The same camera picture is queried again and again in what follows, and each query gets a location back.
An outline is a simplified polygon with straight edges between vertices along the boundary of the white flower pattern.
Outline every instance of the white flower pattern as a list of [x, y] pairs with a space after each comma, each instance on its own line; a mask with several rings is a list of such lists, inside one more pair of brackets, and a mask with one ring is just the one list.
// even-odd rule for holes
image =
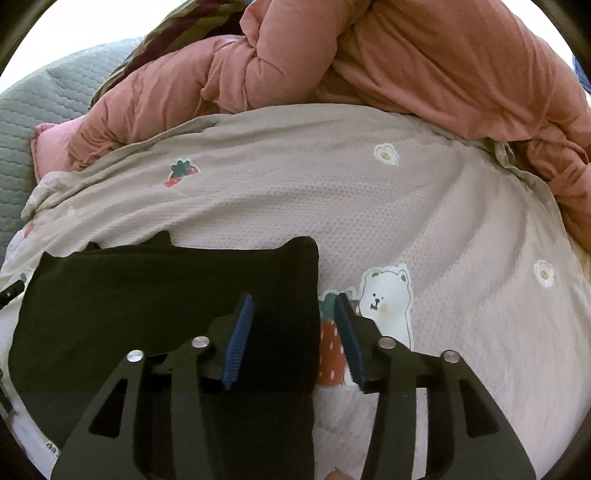
[[382, 143], [374, 147], [374, 157], [386, 165], [398, 165], [398, 152], [391, 143]]
[[554, 285], [554, 267], [546, 260], [538, 260], [534, 264], [534, 272], [540, 285], [547, 288]]

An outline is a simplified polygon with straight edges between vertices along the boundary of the textured fabric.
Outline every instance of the textured fabric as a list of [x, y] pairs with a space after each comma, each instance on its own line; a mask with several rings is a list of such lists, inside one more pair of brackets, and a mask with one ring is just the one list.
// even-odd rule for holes
[[0, 94], [0, 264], [8, 242], [23, 226], [21, 211], [35, 186], [34, 127], [85, 113], [93, 92], [138, 42], [124, 40], [75, 53]]
[[[317, 283], [318, 251], [310, 238], [273, 250], [144, 242], [91, 245], [65, 258], [45, 253], [24, 294], [8, 359], [11, 381], [61, 449], [127, 352], [158, 355], [208, 336], [215, 318], [231, 314], [244, 291], [254, 300], [254, 318], [238, 379], [230, 392], [214, 384], [202, 395], [215, 478], [311, 480]], [[169, 442], [155, 443], [170, 451]]]
[[591, 253], [587, 252], [583, 247], [581, 247], [581, 244], [578, 243], [572, 237], [572, 235], [569, 235], [569, 242], [574, 254], [579, 259], [585, 279], [591, 283]]
[[[385, 328], [406, 322], [413, 350], [459, 351], [541, 478], [591, 406], [591, 287], [549, 187], [513, 163], [505, 144], [462, 141], [362, 106], [207, 116], [83, 172], [48, 174], [24, 211], [31, 220], [11, 244], [0, 288], [28, 278], [44, 250], [65, 256], [89, 241], [108, 248], [166, 229], [181, 247], [260, 249], [310, 236], [319, 246], [319, 307], [348, 291], [364, 309], [376, 293], [384, 300], [368, 308], [372, 318]], [[3, 370], [21, 302], [0, 312]], [[48, 472], [51, 440], [32, 435], [11, 392], [13, 431]], [[375, 406], [375, 396], [347, 384], [317, 387], [317, 480], [335, 467], [360, 478]], [[417, 421], [419, 478], [424, 415]]]
[[70, 162], [214, 112], [369, 105], [463, 138], [524, 141], [591, 250], [591, 108], [572, 69], [501, 0], [256, 0], [241, 27], [129, 75], [91, 109]]
[[239, 20], [252, 0], [187, 0], [170, 12], [94, 94], [90, 106], [130, 73], [190, 43], [215, 35], [240, 34]]

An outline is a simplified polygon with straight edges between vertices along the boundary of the bear print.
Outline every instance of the bear print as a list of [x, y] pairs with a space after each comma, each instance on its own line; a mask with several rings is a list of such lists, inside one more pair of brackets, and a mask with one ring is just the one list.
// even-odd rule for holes
[[405, 265], [401, 267], [391, 270], [373, 268], [365, 274], [359, 313], [372, 319], [382, 335], [393, 337], [412, 349], [408, 311], [413, 295], [407, 269]]

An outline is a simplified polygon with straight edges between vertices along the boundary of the pink duvet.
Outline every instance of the pink duvet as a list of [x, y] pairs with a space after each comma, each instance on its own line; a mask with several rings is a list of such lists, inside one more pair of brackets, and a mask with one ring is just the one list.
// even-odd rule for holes
[[244, 36], [196, 42], [110, 90], [64, 164], [84, 167], [214, 112], [368, 105], [517, 141], [591, 250], [591, 111], [573, 71], [500, 0], [255, 0], [241, 26]]

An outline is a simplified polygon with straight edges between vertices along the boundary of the silver screw head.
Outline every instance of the silver screw head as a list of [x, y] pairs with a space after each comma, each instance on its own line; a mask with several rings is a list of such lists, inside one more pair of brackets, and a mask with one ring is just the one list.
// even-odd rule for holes
[[209, 345], [209, 338], [204, 336], [195, 337], [191, 342], [191, 345], [193, 345], [195, 348], [205, 348], [207, 345]]
[[382, 337], [380, 340], [378, 340], [378, 345], [381, 348], [390, 350], [396, 346], [396, 340], [394, 340], [392, 337]]
[[455, 350], [446, 350], [443, 352], [443, 359], [451, 364], [456, 364], [460, 361], [460, 354]]
[[142, 350], [132, 350], [127, 354], [127, 360], [132, 363], [139, 362], [144, 357]]

